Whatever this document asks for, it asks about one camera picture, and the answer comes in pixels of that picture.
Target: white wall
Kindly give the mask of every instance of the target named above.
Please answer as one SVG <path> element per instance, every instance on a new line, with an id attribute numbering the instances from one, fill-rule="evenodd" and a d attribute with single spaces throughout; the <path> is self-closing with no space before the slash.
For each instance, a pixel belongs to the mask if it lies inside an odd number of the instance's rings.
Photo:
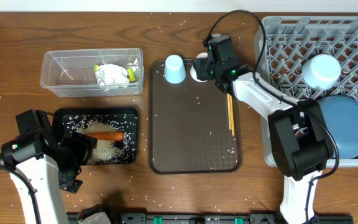
<path id="1" fill-rule="evenodd" d="M 358 0 L 0 0 L 0 11 L 358 12 Z"/>

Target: blue plate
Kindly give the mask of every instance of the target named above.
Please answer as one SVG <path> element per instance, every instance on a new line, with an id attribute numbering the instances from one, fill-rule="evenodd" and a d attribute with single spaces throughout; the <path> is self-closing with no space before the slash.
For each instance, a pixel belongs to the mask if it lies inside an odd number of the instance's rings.
<path id="1" fill-rule="evenodd" d="M 329 96 L 318 103 L 340 159 L 358 156 L 358 102 L 346 96 Z"/>

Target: gray dish rack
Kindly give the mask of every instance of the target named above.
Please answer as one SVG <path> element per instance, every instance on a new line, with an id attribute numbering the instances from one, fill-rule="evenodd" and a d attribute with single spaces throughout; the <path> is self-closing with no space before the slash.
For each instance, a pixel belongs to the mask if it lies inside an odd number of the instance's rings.
<path id="1" fill-rule="evenodd" d="M 267 41 L 258 72 L 264 80 L 298 99 L 344 95 L 358 101 L 358 17 L 265 17 L 262 23 Z M 259 28 L 254 38 L 256 58 L 262 38 Z M 318 54 L 332 55 L 341 64 L 341 76 L 329 90 L 312 89 L 301 77 L 302 65 Z M 275 166 L 267 122 L 261 119 L 261 123 L 265 161 Z M 333 164 L 334 160 L 330 159 L 327 166 Z M 339 165 L 358 167 L 358 157 L 341 159 Z"/>

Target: clear plastic container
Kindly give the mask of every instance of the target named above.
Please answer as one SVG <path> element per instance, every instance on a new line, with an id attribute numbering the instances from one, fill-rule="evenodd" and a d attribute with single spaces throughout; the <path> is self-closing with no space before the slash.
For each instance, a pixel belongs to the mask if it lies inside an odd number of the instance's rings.
<path id="1" fill-rule="evenodd" d="M 94 66 L 109 63 L 132 68 L 136 80 L 128 84 L 98 85 Z M 116 96 L 141 94 L 143 79 L 141 49 L 59 50 L 44 55 L 40 84 L 59 97 Z"/>

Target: white cup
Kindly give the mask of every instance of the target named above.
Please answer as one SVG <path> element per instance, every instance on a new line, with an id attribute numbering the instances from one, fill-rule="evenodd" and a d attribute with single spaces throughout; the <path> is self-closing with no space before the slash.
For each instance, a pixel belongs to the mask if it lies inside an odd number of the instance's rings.
<path id="1" fill-rule="evenodd" d="M 302 67 L 304 81 L 318 90 L 328 90 L 333 87 L 340 75 L 341 65 L 331 55 L 317 55 Z"/>

